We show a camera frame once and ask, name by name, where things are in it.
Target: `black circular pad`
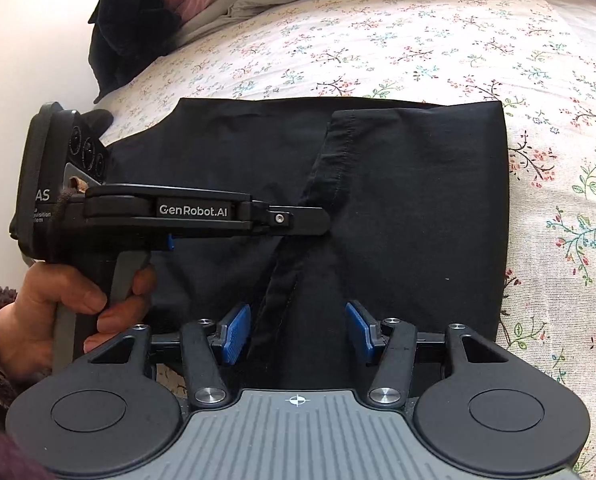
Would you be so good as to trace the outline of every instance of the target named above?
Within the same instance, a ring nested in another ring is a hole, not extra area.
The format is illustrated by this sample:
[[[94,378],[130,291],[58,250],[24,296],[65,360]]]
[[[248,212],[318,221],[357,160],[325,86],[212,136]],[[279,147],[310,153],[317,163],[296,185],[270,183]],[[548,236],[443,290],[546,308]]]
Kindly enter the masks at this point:
[[[52,408],[52,419],[65,430],[93,433],[110,428],[126,411],[122,397],[103,390],[84,390],[58,400]]]
[[[529,430],[542,420],[540,401],[516,390],[489,390],[468,404],[471,416],[484,427],[496,431]]]
[[[575,394],[511,354],[507,362],[455,367],[422,394],[414,424],[443,460],[494,478],[572,466],[590,431]]]
[[[56,476],[104,478],[158,454],[180,424],[173,394],[139,371],[76,362],[22,393],[6,430]]]

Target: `finger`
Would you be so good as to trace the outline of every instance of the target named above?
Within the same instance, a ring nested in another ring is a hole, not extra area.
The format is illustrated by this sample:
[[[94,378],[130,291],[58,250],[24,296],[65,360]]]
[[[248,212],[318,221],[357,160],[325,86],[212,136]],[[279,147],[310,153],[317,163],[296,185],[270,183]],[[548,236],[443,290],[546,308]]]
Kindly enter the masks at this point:
[[[132,282],[132,291],[136,296],[150,294],[156,288],[156,271],[153,266],[147,266],[136,272]]]
[[[94,334],[94,335],[89,336],[88,338],[85,339],[85,343],[82,346],[82,349],[84,350],[85,353],[91,352],[94,348],[97,348],[98,346],[102,345],[102,343],[109,341],[112,337],[116,337],[117,335],[118,335],[118,333],[115,333],[115,334],[101,334],[101,333]]]
[[[70,266],[38,262],[27,271],[16,304],[50,310],[62,303],[80,314],[96,314],[107,303],[98,286]]]
[[[149,310],[149,302],[143,296],[132,296],[116,303],[98,316],[98,332],[122,332],[142,321]]]

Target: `white wall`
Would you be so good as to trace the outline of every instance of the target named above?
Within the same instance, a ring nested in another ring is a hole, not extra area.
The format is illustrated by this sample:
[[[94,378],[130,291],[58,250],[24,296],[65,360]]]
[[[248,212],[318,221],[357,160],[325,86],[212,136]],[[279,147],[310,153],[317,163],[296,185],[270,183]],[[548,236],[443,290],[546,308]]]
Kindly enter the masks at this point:
[[[0,285],[25,265],[9,238],[27,127],[44,102],[81,112],[98,94],[87,57],[97,0],[0,0]]]

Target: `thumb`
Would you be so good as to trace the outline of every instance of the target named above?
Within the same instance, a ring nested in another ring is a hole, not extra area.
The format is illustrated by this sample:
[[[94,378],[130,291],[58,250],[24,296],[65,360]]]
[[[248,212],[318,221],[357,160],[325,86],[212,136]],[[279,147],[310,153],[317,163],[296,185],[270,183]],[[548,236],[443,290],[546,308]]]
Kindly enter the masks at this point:
[[[107,297],[73,267],[34,264],[25,275],[16,306],[36,312],[53,311],[59,302],[79,314],[97,314],[105,307]]]

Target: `black cloth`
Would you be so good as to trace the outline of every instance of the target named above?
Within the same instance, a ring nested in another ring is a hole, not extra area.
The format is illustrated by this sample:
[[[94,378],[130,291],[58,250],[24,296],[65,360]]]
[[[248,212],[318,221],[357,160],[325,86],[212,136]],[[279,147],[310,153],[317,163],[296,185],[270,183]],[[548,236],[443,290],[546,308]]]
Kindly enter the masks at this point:
[[[162,0],[99,0],[89,23],[94,24],[89,64],[100,88],[97,103],[169,53],[167,40],[181,18]]]
[[[178,240],[153,256],[156,330],[252,304],[249,385],[352,387],[351,299],[377,319],[428,332],[461,322],[495,338],[508,240],[498,102],[181,100],[110,151],[108,182],[247,192],[331,214],[323,237]]]

